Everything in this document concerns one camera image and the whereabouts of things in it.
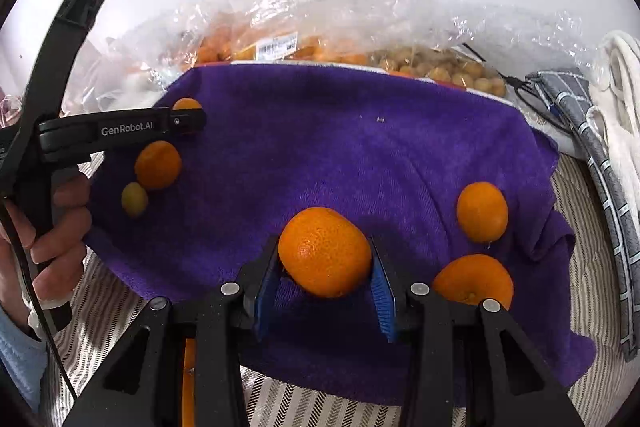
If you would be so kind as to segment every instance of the clear plastic wrap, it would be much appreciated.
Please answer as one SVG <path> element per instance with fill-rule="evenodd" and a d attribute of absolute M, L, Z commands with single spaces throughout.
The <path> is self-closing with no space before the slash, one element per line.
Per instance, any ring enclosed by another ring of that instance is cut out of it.
<path fill-rule="evenodd" d="M 105 54 L 87 40 L 69 76 L 63 114 L 150 107 L 195 64 L 222 14 L 209 2 L 184 4 L 114 39 Z"/>
<path fill-rule="evenodd" d="M 0 126 L 9 127 L 20 119 L 22 97 L 7 94 L 0 102 Z"/>
<path fill-rule="evenodd" d="M 452 51 L 465 43 L 494 67 Z M 588 74 L 592 56 L 566 13 L 449 0 L 255 0 L 236 12 L 200 3 L 133 29 L 89 67 L 79 58 L 65 111 L 149 105 L 183 71 L 212 62 L 340 62 L 504 96 L 497 70 Z"/>

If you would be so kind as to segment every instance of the blue sleeve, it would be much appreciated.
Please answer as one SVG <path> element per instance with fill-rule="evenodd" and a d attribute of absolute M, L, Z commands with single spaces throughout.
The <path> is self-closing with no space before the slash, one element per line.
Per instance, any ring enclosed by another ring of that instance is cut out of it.
<path fill-rule="evenodd" d="M 0 359 L 34 412 L 40 402 L 40 380 L 47 367 L 46 343 L 21 331 L 0 307 Z"/>

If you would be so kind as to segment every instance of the small yellow fruit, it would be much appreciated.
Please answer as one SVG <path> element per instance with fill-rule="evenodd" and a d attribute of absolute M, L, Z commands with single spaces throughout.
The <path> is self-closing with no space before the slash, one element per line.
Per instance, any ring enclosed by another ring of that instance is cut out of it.
<path fill-rule="evenodd" d="M 491 92 L 495 96 L 499 96 L 500 98 L 504 98 L 507 94 L 507 86 L 504 85 L 504 80 L 499 76 L 494 76 L 489 80 L 491 82 Z"/>
<path fill-rule="evenodd" d="M 142 185 L 134 182 L 124 187 L 120 203 L 129 217 L 140 217 L 146 210 L 149 198 Z"/>
<path fill-rule="evenodd" d="M 410 66 L 402 66 L 402 68 L 400 68 L 400 73 L 405 74 L 406 76 L 415 76 L 415 69 Z"/>
<path fill-rule="evenodd" d="M 474 87 L 478 91 L 491 92 L 491 82 L 487 78 L 477 78 Z"/>
<path fill-rule="evenodd" d="M 382 60 L 380 60 L 378 67 L 382 68 L 385 71 L 398 71 L 399 65 L 392 58 L 383 58 Z"/>
<path fill-rule="evenodd" d="M 438 66 L 429 72 L 429 78 L 436 82 L 451 82 L 451 75 L 445 68 Z"/>
<path fill-rule="evenodd" d="M 474 88 L 474 80 L 468 73 L 456 73 L 453 75 L 451 82 L 454 86 L 465 87 L 468 89 Z"/>
<path fill-rule="evenodd" d="M 484 66 L 479 62 L 469 61 L 466 62 L 464 66 L 462 66 L 462 70 L 465 73 L 470 74 L 474 79 L 482 78 L 485 75 Z"/>
<path fill-rule="evenodd" d="M 421 62 L 416 66 L 415 73 L 421 78 L 424 78 L 429 74 L 429 71 L 433 70 L 434 67 L 435 66 L 429 62 Z"/>

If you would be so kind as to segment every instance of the black handle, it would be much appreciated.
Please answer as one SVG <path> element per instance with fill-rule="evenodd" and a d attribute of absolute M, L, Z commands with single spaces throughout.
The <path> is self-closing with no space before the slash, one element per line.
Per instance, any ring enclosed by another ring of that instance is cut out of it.
<path fill-rule="evenodd" d="M 196 132 L 206 121 L 202 109 L 105 111 L 44 121 L 38 126 L 38 141 L 44 161 L 65 162 L 166 135 Z"/>
<path fill-rule="evenodd" d="M 158 418 L 159 392 L 168 382 L 177 382 L 177 372 L 172 373 L 177 365 L 171 360 L 178 359 L 178 343 L 169 333 L 171 313 L 171 302 L 164 297 L 147 303 L 95 371 L 65 427 L 180 425 Z M 172 379 L 166 380 L 169 374 Z"/>
<path fill-rule="evenodd" d="M 239 299 L 240 288 L 232 295 L 224 295 L 220 288 L 204 299 L 198 314 L 194 393 L 197 427 L 249 426 L 238 348 L 229 324 L 231 305 Z"/>
<path fill-rule="evenodd" d="M 424 314 L 412 344 L 401 427 L 451 425 L 453 417 L 453 323 L 449 303 L 435 292 L 409 301 Z"/>
<path fill-rule="evenodd" d="M 244 263 L 236 276 L 236 283 L 243 291 L 242 307 L 232 316 L 231 325 L 252 331 L 258 341 L 267 333 L 282 276 L 283 267 L 278 256 L 279 237 L 271 235 L 260 257 Z"/>
<path fill-rule="evenodd" d="M 45 169 L 37 169 L 15 184 L 15 204 L 31 221 L 36 231 L 36 238 L 42 237 L 53 228 L 51 174 L 52 172 Z M 32 280 L 51 264 L 51 260 L 35 264 L 29 252 L 27 252 L 27 261 Z M 72 312 L 69 302 L 43 312 L 53 335 L 62 331 L 71 322 Z"/>
<path fill-rule="evenodd" d="M 489 427 L 584 427 L 566 390 L 497 301 L 478 306 L 490 369 Z"/>

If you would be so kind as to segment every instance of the white cloth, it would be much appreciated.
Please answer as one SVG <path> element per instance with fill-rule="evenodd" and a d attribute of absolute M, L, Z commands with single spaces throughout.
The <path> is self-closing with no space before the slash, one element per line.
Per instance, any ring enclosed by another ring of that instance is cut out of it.
<path fill-rule="evenodd" d="M 587 122 L 609 153 L 640 235 L 640 42 L 621 31 L 607 34 L 594 66 Z"/>
<path fill-rule="evenodd" d="M 18 281 L 20 282 L 20 289 L 22 291 L 22 301 L 24 302 L 24 305 L 27 306 L 27 308 L 29 309 L 29 317 L 27 319 L 29 327 L 34 331 L 34 333 L 38 336 L 40 340 L 46 341 L 47 334 L 45 333 L 44 328 L 42 328 L 42 326 L 40 325 L 38 314 L 36 313 L 36 310 L 33 307 L 33 302 L 31 302 L 31 298 L 29 297 L 29 292 L 27 291 L 27 285 L 24 282 L 24 277 L 22 276 L 22 272 L 20 271 L 20 267 L 18 266 L 18 263 L 15 263 L 15 269 L 18 274 Z M 43 310 L 59 308 L 64 303 L 69 301 L 69 299 L 71 298 L 71 295 L 73 295 L 73 292 L 69 292 L 68 295 L 65 296 L 65 298 L 63 299 L 40 301 L 40 307 Z"/>

